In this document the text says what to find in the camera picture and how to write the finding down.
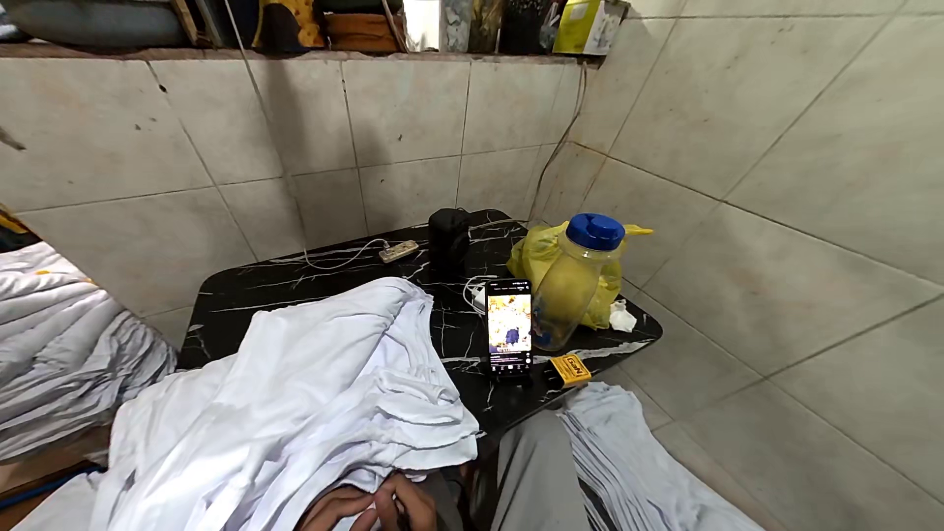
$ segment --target phone screen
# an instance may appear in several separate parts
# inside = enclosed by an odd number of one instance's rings
[[[485,294],[492,371],[526,370],[531,364],[531,283],[493,281]]]

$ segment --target white cable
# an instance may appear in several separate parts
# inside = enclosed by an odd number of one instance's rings
[[[372,243],[374,243],[374,242],[383,242],[383,247],[384,247],[384,248],[389,248],[389,247],[390,247],[390,243],[387,242],[387,240],[384,240],[383,238],[374,238],[373,240],[367,242],[367,244],[366,244],[365,246],[363,246],[363,247],[361,248],[361,250],[357,251],[357,254],[355,254],[354,256],[350,257],[350,259],[348,259],[347,262],[344,262],[344,263],[342,263],[342,264],[332,265],[331,267],[322,267],[322,266],[320,266],[320,265],[312,264],[311,262],[308,261],[308,253],[307,253],[307,252],[305,253],[305,262],[308,262],[308,265],[311,266],[311,267],[314,267],[315,269],[337,269],[338,267],[344,267],[344,266],[350,264],[351,262],[353,262],[354,259],[357,258],[358,256],[361,256],[361,253],[364,252],[367,248],[369,248],[369,247],[370,247],[370,244],[372,244]]]
[[[469,227],[470,231],[475,229],[481,229],[482,227],[491,227],[492,225],[500,225],[502,223],[528,223],[527,219],[500,219],[499,221],[489,221],[488,223],[482,223],[481,225],[476,225],[475,227]]]
[[[280,145],[278,143],[278,140],[277,140],[278,137],[276,135],[276,128],[275,128],[274,122],[272,121],[272,117],[269,116],[269,111],[265,108],[265,99],[262,97],[262,92],[259,90],[259,83],[256,82],[256,76],[253,75],[252,68],[249,68],[249,60],[245,57],[245,48],[243,47],[243,38],[240,36],[239,28],[236,26],[236,18],[233,17],[232,7],[229,5],[229,0],[223,0],[223,3],[226,4],[227,6],[227,13],[229,14],[229,23],[233,26],[233,33],[236,34],[236,43],[239,45],[239,53],[240,53],[240,56],[243,58],[243,66],[245,67],[245,72],[249,74],[249,81],[252,83],[252,90],[254,93],[256,93],[256,99],[259,101],[259,107],[260,107],[260,110],[262,111],[262,117],[265,118],[265,127],[269,131],[269,140],[272,142],[272,147],[276,151],[276,157],[278,157],[278,163],[282,167],[281,178],[283,181],[285,181],[285,185],[286,187],[288,187],[289,194],[291,194],[292,199],[295,200],[295,213],[298,214],[298,224],[299,224],[299,227],[301,228],[301,251],[302,251],[302,254],[305,256],[305,263],[311,267],[314,267],[315,269],[334,269],[336,267],[339,267],[339,265],[334,266],[334,267],[319,267],[318,265],[312,264],[312,261],[308,259],[308,231],[305,230],[305,220],[302,218],[302,215],[301,215],[301,202],[298,200],[298,191],[295,188],[295,181],[292,179],[292,175],[289,173],[288,164],[285,162],[284,154],[282,153]],[[383,243],[386,244],[385,247],[387,248],[390,247],[390,244],[388,244],[386,240],[381,240],[381,241],[383,241]],[[358,251],[356,255],[354,255],[354,258],[357,258],[358,255],[361,254],[361,252],[363,252],[363,248],[360,251]],[[343,264],[341,264],[341,266],[346,266],[348,263],[350,263],[350,260],[348,260],[347,262],[344,262]]]
[[[476,307],[476,305],[475,305],[475,297],[473,297],[473,298],[472,298],[472,301],[469,302],[469,299],[467,299],[466,296],[465,296],[465,292],[470,291],[470,290],[469,290],[469,287],[470,287],[469,284],[471,284],[472,281],[474,281],[474,280],[476,280],[476,279],[497,279],[497,278],[498,278],[498,275],[476,275],[476,276],[474,276],[474,277],[469,278],[469,280],[465,281],[465,286],[463,286],[463,300],[465,301],[466,304],[468,304],[469,306],[471,306],[473,310],[475,310],[475,313],[479,314],[480,316],[484,316],[484,315],[485,315],[485,312],[483,312],[482,310],[480,310],[479,308]],[[487,284],[487,283],[478,283],[478,284],[476,284],[476,285],[474,285],[474,286],[471,286],[471,287],[478,287],[478,288],[484,289],[484,286],[485,286],[486,284]]]

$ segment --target hand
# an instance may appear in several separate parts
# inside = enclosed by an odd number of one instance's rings
[[[305,515],[298,531],[329,531],[339,520],[363,511],[351,531],[368,531],[377,521],[377,511],[367,507],[374,497],[353,487],[338,487],[321,497]]]
[[[397,502],[406,509],[411,531],[436,531],[436,503],[401,473],[388,477],[374,493],[374,503],[377,505],[380,528],[383,531],[405,531],[400,529],[397,523]]]

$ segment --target yellow plastic bag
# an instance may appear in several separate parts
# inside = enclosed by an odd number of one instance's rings
[[[530,231],[525,239],[514,244],[512,256],[508,259],[508,270],[519,279],[531,281],[532,289],[544,280],[548,269],[560,256],[561,250],[557,247],[557,236],[566,231],[569,221],[557,227],[538,225]],[[649,234],[652,229],[643,229],[636,225],[623,225],[627,235]],[[583,314],[581,324],[596,330],[610,327],[610,304],[619,295],[619,288],[623,283],[623,268],[619,261],[604,265],[599,273],[597,292],[590,300],[590,306]]]

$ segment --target charger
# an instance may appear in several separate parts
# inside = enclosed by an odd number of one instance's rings
[[[484,313],[485,312],[485,286],[472,286],[470,288],[472,291],[472,308],[476,311]]]

